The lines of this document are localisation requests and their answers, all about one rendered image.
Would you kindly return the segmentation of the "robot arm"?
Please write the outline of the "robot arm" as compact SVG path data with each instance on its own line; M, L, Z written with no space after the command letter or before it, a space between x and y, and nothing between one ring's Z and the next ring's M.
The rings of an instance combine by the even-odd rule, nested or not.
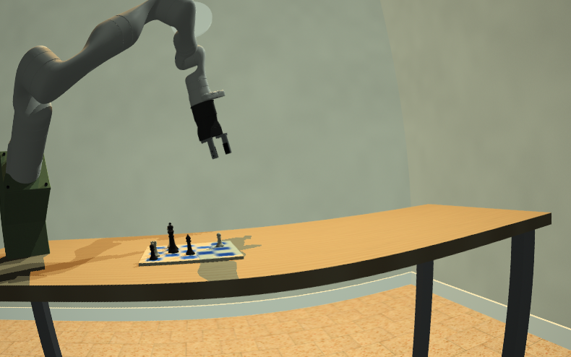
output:
M193 0L147 0L97 25L84 48L66 61L45 46L31 48L22 57L15 76L6 173L22 184L38 179L51 122L51 102L96 67L133 46L150 21L160 20L177 29L173 44L178 69L197 66L185 79L188 93L208 86L205 50L197 46L195 18Z

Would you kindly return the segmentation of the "blue and cream chessboard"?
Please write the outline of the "blue and cream chessboard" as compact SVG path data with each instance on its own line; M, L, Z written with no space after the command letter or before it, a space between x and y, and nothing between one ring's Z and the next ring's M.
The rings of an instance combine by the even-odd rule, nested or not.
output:
M139 261L139 266L164 265L164 264L187 264L198 262L216 262L233 259L244 259L244 255L230 242L222 241L224 246L217 247L218 242L191 244L194 255L186 255L187 244L177 245L179 253L168 253L167 246L157 246L159 257L157 260L150 260L150 247Z

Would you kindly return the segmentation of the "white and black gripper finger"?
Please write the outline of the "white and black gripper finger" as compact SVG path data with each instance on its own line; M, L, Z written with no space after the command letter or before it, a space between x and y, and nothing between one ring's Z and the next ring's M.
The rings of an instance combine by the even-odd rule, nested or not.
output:
M204 142L207 142L207 143L208 143L208 146L209 146L209 148L210 148L210 153L211 153L212 159L218 158L218 154L217 154L216 148L215 148L215 146L214 146L214 142L213 142L213 140L212 140L212 137L201 141L202 144L203 144Z
M231 153L231 148L230 148L230 145L229 145L229 143L228 143L227 135L228 135L228 134L227 134L227 132L226 132L226 133L224 133L224 134L220 134L220 135L216 136L215 138L217 139L217 138L220 138L220 137L221 137L221 139L222 139L222 141L223 141L223 148L224 148L224 150L225 150L225 153L226 153L226 154L229 154L229 153Z

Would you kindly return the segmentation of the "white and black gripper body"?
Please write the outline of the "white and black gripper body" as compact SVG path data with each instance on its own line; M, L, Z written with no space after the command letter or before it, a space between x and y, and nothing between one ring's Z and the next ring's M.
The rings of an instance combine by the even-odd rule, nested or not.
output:
M213 99L225 96L225 92L223 90L210 92L210 88L204 86L192 90L188 94L194 121L197 124L199 140L202 141L222 134L223 131L217 119Z

